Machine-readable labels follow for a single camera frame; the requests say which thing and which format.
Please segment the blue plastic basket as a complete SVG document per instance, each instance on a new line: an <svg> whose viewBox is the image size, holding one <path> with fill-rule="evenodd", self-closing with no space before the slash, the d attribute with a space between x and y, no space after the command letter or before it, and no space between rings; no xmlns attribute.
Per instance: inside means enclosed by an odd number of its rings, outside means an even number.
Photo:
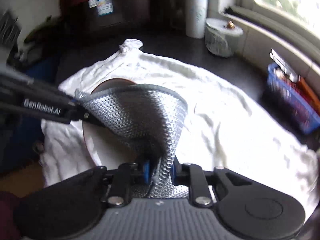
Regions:
<svg viewBox="0 0 320 240"><path fill-rule="evenodd" d="M269 64L267 67L267 89L281 107L284 107L296 126L304 134L310 134L319 128L319 115L300 94L276 76L274 70L277 67L276 63Z"/></svg>

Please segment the glass jar with lid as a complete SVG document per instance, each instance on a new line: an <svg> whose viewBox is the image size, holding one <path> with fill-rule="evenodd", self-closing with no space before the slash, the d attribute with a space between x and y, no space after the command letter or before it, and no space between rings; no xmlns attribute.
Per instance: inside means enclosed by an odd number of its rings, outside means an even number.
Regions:
<svg viewBox="0 0 320 240"><path fill-rule="evenodd" d="M225 25L228 21L207 18L204 41L209 52L216 56L228 58L233 56L240 37L244 31L235 25L234 29L227 29Z"/></svg>

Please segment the orange handled knife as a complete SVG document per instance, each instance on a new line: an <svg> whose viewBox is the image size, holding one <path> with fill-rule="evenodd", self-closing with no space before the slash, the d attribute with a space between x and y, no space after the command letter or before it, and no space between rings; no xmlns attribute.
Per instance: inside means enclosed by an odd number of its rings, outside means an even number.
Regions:
<svg viewBox="0 0 320 240"><path fill-rule="evenodd" d="M273 49L271 49L270 58L277 65L273 70L275 76L293 88L319 114L319 98L305 79L298 75Z"/></svg>

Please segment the paper towel roll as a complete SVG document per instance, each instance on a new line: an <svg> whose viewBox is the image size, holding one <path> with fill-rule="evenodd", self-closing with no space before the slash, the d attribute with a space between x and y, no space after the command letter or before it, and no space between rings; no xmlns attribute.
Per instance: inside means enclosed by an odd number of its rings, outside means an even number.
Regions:
<svg viewBox="0 0 320 240"><path fill-rule="evenodd" d="M185 0L185 33L202 39L206 25L208 0Z"/></svg>

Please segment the brown garlic bulb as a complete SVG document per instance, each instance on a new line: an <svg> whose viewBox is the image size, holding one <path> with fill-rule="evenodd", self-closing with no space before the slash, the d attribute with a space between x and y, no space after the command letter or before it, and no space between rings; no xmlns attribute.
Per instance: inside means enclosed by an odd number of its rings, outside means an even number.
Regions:
<svg viewBox="0 0 320 240"><path fill-rule="evenodd" d="M232 21L228 21L227 24L225 25L225 27L227 29L234 29L235 28L235 25Z"/></svg>

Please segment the white bowl with brown rim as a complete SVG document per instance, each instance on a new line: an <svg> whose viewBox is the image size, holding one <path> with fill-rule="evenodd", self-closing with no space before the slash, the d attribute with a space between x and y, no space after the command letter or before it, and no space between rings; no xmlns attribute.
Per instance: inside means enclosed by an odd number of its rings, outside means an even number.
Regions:
<svg viewBox="0 0 320 240"><path fill-rule="evenodd" d="M83 122L82 131L95 165L113 170L123 163L135 161L137 153L123 145L109 129Z"/></svg>

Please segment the grey mesh dish cloth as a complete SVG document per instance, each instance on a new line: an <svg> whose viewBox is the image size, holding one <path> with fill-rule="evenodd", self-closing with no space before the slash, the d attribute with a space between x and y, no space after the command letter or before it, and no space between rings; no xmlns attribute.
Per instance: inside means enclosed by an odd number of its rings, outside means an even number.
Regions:
<svg viewBox="0 0 320 240"><path fill-rule="evenodd" d="M114 86L75 98L127 148L151 165L151 181L134 190L135 196L186 197L186 186L175 186L171 168L187 115L187 102L177 92L150 84L115 79Z"/></svg>

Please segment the white towel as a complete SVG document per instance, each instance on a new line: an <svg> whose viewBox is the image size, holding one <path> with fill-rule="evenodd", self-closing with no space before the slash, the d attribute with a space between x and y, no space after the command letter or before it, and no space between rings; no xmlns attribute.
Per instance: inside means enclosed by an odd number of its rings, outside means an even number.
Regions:
<svg viewBox="0 0 320 240"><path fill-rule="evenodd" d="M202 68L144 53L139 40L124 41L103 61L83 68L59 89L90 93L110 79L152 84L176 91L188 105L176 147L180 162L211 171L228 168L296 198L310 217L319 204L317 154L301 144L245 92ZM82 122L42 120L44 184L50 186L95 167Z"/></svg>

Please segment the dark red cooking appliance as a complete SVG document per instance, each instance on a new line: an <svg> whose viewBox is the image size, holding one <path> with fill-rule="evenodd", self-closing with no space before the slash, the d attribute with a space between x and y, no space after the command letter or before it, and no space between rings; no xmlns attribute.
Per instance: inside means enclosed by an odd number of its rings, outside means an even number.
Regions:
<svg viewBox="0 0 320 240"><path fill-rule="evenodd" d="M78 31L164 22L169 0L59 0L65 25Z"/></svg>

